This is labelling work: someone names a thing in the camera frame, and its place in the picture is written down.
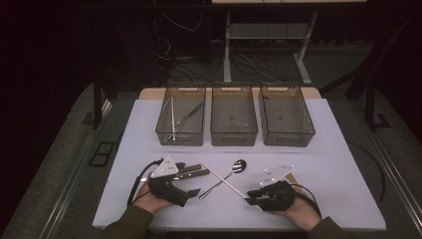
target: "hand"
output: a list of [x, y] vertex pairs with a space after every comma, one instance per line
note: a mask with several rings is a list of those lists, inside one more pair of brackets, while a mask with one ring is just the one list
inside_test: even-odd
[[154, 194], [152, 194], [149, 191], [148, 180], [149, 180], [149, 176], [146, 179], [146, 181], [143, 183], [143, 185], [139, 188], [139, 191], [137, 191], [137, 194], [136, 194], [137, 199], [134, 200], [132, 205], [143, 208], [152, 214], [155, 214], [156, 212], [158, 212], [159, 210], [165, 207], [174, 205], [173, 203], [164, 199], [159, 199]]
[[295, 198], [295, 202], [288, 210], [272, 211], [270, 213], [289, 218], [298, 227], [307, 232], [310, 232], [322, 221], [316, 211], [307, 202], [298, 197]]

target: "cable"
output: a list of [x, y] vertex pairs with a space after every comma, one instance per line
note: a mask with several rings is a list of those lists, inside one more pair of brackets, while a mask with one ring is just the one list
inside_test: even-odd
[[381, 188], [381, 192], [379, 194], [378, 206], [381, 205], [381, 202], [384, 199], [384, 194], [385, 194], [385, 175], [384, 175], [384, 171], [381, 168], [381, 165], [376, 160], [376, 158], [370, 152], [368, 152], [365, 148], [361, 147], [360, 145], [358, 145], [354, 142], [348, 141], [348, 140], [346, 140], [346, 142], [350, 143], [351, 145], [353, 145], [353, 146], [359, 148], [360, 150], [362, 150], [363, 152], [365, 152], [375, 162], [376, 166], [378, 167], [378, 170], [381, 173], [381, 181], [382, 181], [382, 188]]
[[117, 138], [117, 146], [115, 148], [116, 151], [118, 151], [118, 148], [120, 147], [121, 139], [123, 138], [124, 130], [120, 133], [120, 135]]
[[190, 28], [188, 28], [188, 27], [182, 26], [181, 24], [178, 24], [177, 22], [175, 22], [175, 21], [174, 21], [174, 20], [172, 20], [171, 18], [167, 17], [167, 15], [165, 15], [164, 13], [162, 13], [161, 15], [162, 15], [165, 19], [167, 19], [169, 22], [171, 22], [171, 23], [173, 23], [174, 25], [176, 25], [177, 27], [182, 28], [182, 29], [187, 30], [187, 31], [190, 31], [190, 32], [195, 32], [195, 31], [198, 29], [198, 27], [201, 25], [201, 23], [202, 23], [202, 12], [201, 12], [201, 15], [200, 15], [200, 17], [199, 17], [199, 22], [198, 22], [198, 24], [196, 25], [196, 27], [195, 27], [194, 29], [190, 29]]
[[132, 203], [135, 202], [137, 199], [139, 199], [139, 198], [143, 197], [144, 195], [146, 195], [148, 192], [151, 192], [151, 191], [148, 190], [147, 192], [142, 193], [142, 195], [137, 196], [135, 199], [133, 199]]
[[177, 79], [175, 79], [175, 78], [174, 78], [173, 76], [171, 76], [170, 74], [166, 73], [166, 75], [167, 75], [169, 78], [173, 79], [173, 80], [174, 80], [174, 82], [178, 82], [178, 80], [177, 80]]
[[258, 59], [258, 60], [261, 60], [261, 61], [263, 61], [264, 62], [264, 64], [266, 65], [264, 68], [258, 68], [257, 67], [257, 65], [255, 65], [257, 68], [255, 68], [255, 67], [251, 67], [251, 65], [249, 64], [244, 64], [244, 63], [242, 63], [242, 62], [239, 62], [239, 64], [240, 65], [242, 65], [242, 66], [245, 66], [245, 67], [247, 67], [247, 68], [251, 68], [251, 69], [254, 69], [254, 70], [260, 70], [260, 71], [267, 71], [267, 70], [269, 70], [270, 69], [270, 64], [268, 63], [268, 61], [267, 60], [265, 60], [264, 58], [259, 58], [259, 57], [249, 57], [249, 59]]
[[127, 206], [132, 204], [134, 202], [134, 200], [132, 200], [134, 193], [136, 192], [137, 186], [139, 186], [139, 182], [142, 179], [143, 175], [145, 174], [145, 172], [147, 170], [149, 170], [150, 167], [152, 167], [153, 165], [159, 165], [164, 159], [161, 158], [157, 161], [154, 161], [152, 163], [150, 163], [149, 165], [146, 166], [146, 168], [143, 169], [143, 171], [140, 173], [140, 175], [136, 178], [136, 181], [133, 184], [132, 190], [130, 192], [129, 198], [127, 199]]
[[243, 54], [239, 54], [239, 56], [241, 56], [241, 57], [243, 57], [243, 58], [245, 58], [259, 73], [261, 73], [261, 75], [263, 75], [264, 77], [267, 77], [267, 78], [269, 78], [269, 79], [271, 79], [271, 80], [274, 80], [274, 81], [277, 81], [277, 82], [281, 82], [280, 80], [278, 80], [278, 79], [275, 79], [275, 78], [273, 78], [273, 77], [270, 77], [270, 76], [268, 76], [267, 74], [265, 74], [265, 73], [263, 73], [263, 72], [261, 72], [256, 66], [255, 66], [255, 64], [251, 61], [251, 60], [249, 60], [247, 57], [245, 57], [245, 55], [243, 55]]
[[[237, 44], [237, 42], [235, 44], [233, 44], [233, 45], [230, 46], [230, 48], [236, 46], [236, 49], [233, 50], [233, 51], [236, 51], [236, 52], [233, 55], [237, 54], [238, 52], [242, 52], [242, 50], [239, 49], [239, 45], [236, 45], [236, 44]], [[279, 55], [279, 54], [277, 56], [275, 56], [275, 57], [274, 56], [273, 57], [263, 57], [263, 56], [261, 56], [261, 54], [259, 54], [260, 53], [260, 50], [259, 49], [261, 48], [261, 45], [263, 45], [263, 44], [256, 43], [256, 42], [250, 42], [248, 45], [246, 45], [249, 48], [248, 51], [249, 52], [252, 52], [252, 56], [248, 56], [248, 57], [249, 58], [254, 58], [255, 55], [259, 55], [260, 56], [259, 59], [262, 59], [262, 60], [272, 60], [272, 59], [276, 59], [276, 58], [280, 58], [281, 57], [281, 55]], [[300, 46], [300, 44], [297, 44], [296, 46], [293, 46], [291, 49], [286, 49], [286, 51], [287, 52], [294, 53], [299, 46]]]
[[283, 66], [282, 66], [282, 71], [280, 72], [280, 77], [283, 75], [283, 73], [285, 72], [285, 66], [286, 66], [286, 61], [283, 62]]
[[292, 183], [291, 184], [291, 186], [297, 186], [297, 187], [300, 187], [300, 188], [303, 188], [304, 190], [306, 190], [312, 197], [313, 197], [313, 200], [314, 200], [314, 203], [315, 204], [317, 204], [317, 199], [316, 199], [316, 197], [314, 196], [314, 194], [309, 190], [309, 189], [307, 189], [307, 188], [305, 188], [304, 186], [302, 186], [302, 185], [299, 185], [299, 184], [294, 184], [294, 183]]
[[164, 40], [167, 44], [168, 44], [168, 49], [167, 49], [167, 51], [165, 51], [165, 53], [164, 54], [167, 54], [167, 53], [169, 53], [170, 52], [170, 50], [171, 50], [171, 45], [170, 45], [170, 42], [168, 42], [166, 39], [162, 39], [162, 40]]
[[183, 67], [180, 64], [175, 65], [175, 67], [183, 68], [184, 70], [186, 70], [186, 71], [188, 71], [188, 72], [190, 72], [190, 73], [192, 73], [193, 75], [196, 75], [196, 76], [207, 77], [207, 76], [212, 76], [216, 72], [218, 72], [218, 70], [221, 68], [222, 63], [223, 63], [223, 59], [221, 59], [221, 61], [218, 63], [217, 69], [215, 69], [214, 71], [212, 71], [210, 73], [200, 73], [200, 74], [199, 73], [196, 73], [196, 72], [193, 72], [192, 70], [190, 70], [190, 69], [188, 69], [186, 67]]
[[251, 76], [256, 76], [256, 75], [259, 75], [260, 73], [259, 72], [257, 72], [255, 69], [255, 71], [253, 72], [253, 73], [249, 73], [249, 72], [246, 72], [246, 71], [244, 71], [244, 70], [242, 70], [239, 66], [238, 66], [238, 64], [239, 64], [239, 62], [235, 59], [235, 58], [231, 58], [230, 59], [230, 63], [231, 64], [233, 64], [233, 66], [239, 71], [239, 72], [241, 72], [241, 73], [244, 73], [244, 74], [247, 74], [247, 75], [251, 75]]
[[170, 61], [171, 60], [170, 58], [162, 57], [159, 54], [157, 54], [157, 57], [160, 58], [160, 59], [162, 59], [162, 60], [165, 60], [165, 61]]
[[190, 80], [191, 82], [193, 82], [193, 78], [192, 78], [191, 76], [187, 75], [185, 72], [182, 72], [182, 71], [177, 70], [177, 69], [174, 69], [174, 68], [170, 68], [170, 70], [173, 70], [173, 71], [175, 71], [175, 72], [178, 72], [178, 73], [183, 74], [184, 76], [186, 76], [187, 78], [189, 78], [189, 80]]

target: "tabletop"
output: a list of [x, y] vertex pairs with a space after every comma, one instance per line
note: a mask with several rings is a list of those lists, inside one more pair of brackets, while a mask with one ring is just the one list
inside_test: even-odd
[[[259, 189], [266, 168], [294, 167], [293, 175], [316, 197], [322, 217], [330, 216], [346, 230], [385, 230], [385, 221], [347, 147], [344, 137], [325, 99], [316, 90], [303, 90], [316, 135], [307, 147], [267, 146], [258, 133], [254, 146], [212, 146], [209, 118], [210, 99], [206, 100], [204, 144], [202, 146], [163, 146], [155, 133], [162, 99], [146, 89], [136, 101], [105, 186], [95, 227], [104, 228], [117, 220], [126, 207], [131, 187], [139, 173], [152, 161], [171, 155], [186, 165], [204, 162], [220, 175], [231, 171], [237, 159], [248, 163], [244, 172], [232, 175], [230, 182], [246, 194]], [[208, 174], [174, 182], [182, 190], [201, 188], [201, 193], [219, 178]], [[151, 230], [165, 231], [295, 231], [287, 218], [275, 216], [250, 206], [226, 184], [221, 184], [206, 198], [190, 198], [184, 207], [173, 206], [158, 212]]]

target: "table leg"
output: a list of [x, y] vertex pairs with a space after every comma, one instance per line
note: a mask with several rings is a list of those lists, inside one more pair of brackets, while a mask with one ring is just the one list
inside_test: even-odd
[[310, 21], [308, 22], [307, 29], [305, 31], [301, 48], [297, 53], [294, 53], [296, 65], [298, 66], [299, 73], [301, 74], [302, 81], [304, 81], [305, 85], [310, 85], [312, 83], [310, 75], [308, 75], [307, 68], [304, 64], [304, 55], [305, 51], [307, 50], [308, 43], [310, 42], [316, 20], [317, 12], [312, 12]]
[[226, 39], [224, 48], [224, 82], [232, 81], [232, 72], [230, 70], [230, 12], [226, 17]]

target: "box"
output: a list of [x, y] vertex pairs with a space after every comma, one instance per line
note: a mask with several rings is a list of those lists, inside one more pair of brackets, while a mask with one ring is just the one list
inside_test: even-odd
[[260, 113], [265, 145], [306, 147], [316, 134], [299, 85], [261, 83]]
[[168, 83], [155, 132], [161, 145], [203, 144], [205, 83]]
[[253, 146], [258, 126], [250, 83], [214, 83], [211, 107], [214, 146]]

